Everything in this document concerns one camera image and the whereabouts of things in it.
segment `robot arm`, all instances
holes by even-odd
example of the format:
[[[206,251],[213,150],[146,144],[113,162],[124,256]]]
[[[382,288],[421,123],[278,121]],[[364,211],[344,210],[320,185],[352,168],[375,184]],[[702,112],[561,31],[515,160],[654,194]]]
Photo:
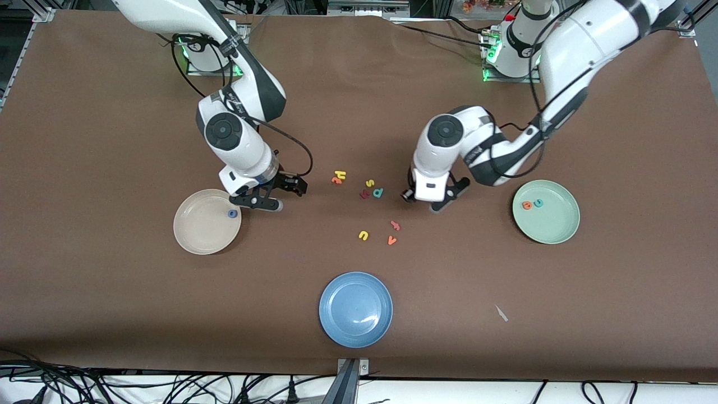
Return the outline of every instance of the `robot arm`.
[[[137,27],[162,33],[199,32],[220,44],[243,76],[210,94],[197,106],[197,127],[210,149],[226,164],[220,180],[230,201],[266,211],[280,211],[270,198],[280,188],[299,196],[307,183],[295,173],[281,171],[276,153],[256,131],[260,121],[281,116],[286,94],[277,79],[252,55],[242,37],[210,0],[115,0],[120,12]]]
[[[673,0],[588,1],[544,43],[539,71],[547,105],[526,130],[509,141],[495,127],[492,116],[478,106],[434,117],[419,138],[411,170],[415,184],[404,198],[434,202],[433,211],[444,208],[456,197],[456,190],[447,187],[446,179],[449,162],[459,156],[478,183],[501,185],[508,181],[581,106],[598,70],[646,36],[658,15],[672,3]],[[447,133],[441,142],[432,142],[431,128],[437,127],[437,121],[451,121],[459,129]]]
[[[145,31],[199,32],[220,44],[222,54],[239,66],[242,79],[232,85],[247,114],[263,121],[281,116],[286,94],[277,79],[252,55],[242,37],[210,0],[115,0],[124,16]]]

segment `brown tabletop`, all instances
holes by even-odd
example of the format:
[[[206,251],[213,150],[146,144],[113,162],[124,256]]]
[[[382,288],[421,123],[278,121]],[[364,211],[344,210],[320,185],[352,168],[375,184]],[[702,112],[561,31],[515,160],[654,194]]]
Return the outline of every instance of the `brown tabletop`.
[[[422,27],[471,38],[451,24]],[[379,18],[269,17],[251,48],[286,89],[275,125],[314,153],[309,193],[279,195],[278,214],[244,210],[210,256],[184,251],[172,220],[190,194],[221,188],[223,164],[161,44],[119,13],[38,26],[0,114],[0,344],[96,367],[319,374],[369,357],[385,376],[718,377],[718,110],[693,40],[630,48],[535,173],[473,184],[434,215],[399,197],[423,126],[461,105],[522,124],[528,86],[484,83],[475,47]],[[287,169],[306,167],[261,133]],[[383,196],[363,200],[370,178]],[[513,193],[538,178],[580,205],[564,244],[513,223]],[[317,315],[348,271],[393,298],[388,333],[366,349],[332,342]]]

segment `small debris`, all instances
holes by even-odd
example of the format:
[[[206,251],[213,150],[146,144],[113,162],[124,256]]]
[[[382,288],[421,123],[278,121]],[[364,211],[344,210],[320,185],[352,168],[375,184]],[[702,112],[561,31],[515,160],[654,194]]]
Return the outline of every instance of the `small debris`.
[[[506,315],[501,311],[501,309],[497,305],[494,306],[496,307],[496,310],[498,310],[498,315],[501,316],[504,321],[508,321],[508,317],[506,317]]]

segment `plate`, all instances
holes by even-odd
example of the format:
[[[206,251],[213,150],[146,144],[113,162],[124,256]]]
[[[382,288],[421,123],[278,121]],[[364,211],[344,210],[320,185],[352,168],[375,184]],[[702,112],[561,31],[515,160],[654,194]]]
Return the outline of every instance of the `plate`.
[[[391,295],[376,277],[347,272],[327,285],[319,302],[319,319],[327,335],[347,348],[365,348],[389,329]]]
[[[228,212],[234,210],[232,219]],[[182,202],[174,215],[174,237],[182,248],[206,255],[227,247],[239,232],[242,211],[223,190],[205,189]]]
[[[540,207],[536,202],[541,200]],[[531,208],[523,204],[531,202]],[[535,180],[516,191],[512,203],[513,218],[526,236],[544,244],[570,239],[579,228],[581,212],[573,195],[553,181]]]

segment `green plate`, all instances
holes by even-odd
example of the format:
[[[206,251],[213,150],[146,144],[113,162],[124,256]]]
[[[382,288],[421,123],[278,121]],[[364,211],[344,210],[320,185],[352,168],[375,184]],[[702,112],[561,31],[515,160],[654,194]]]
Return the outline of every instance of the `green plate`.
[[[531,202],[530,209],[524,208],[525,202]],[[535,180],[523,184],[513,197],[512,209],[518,228],[544,244],[558,244],[570,239],[581,221],[574,196],[553,181]]]

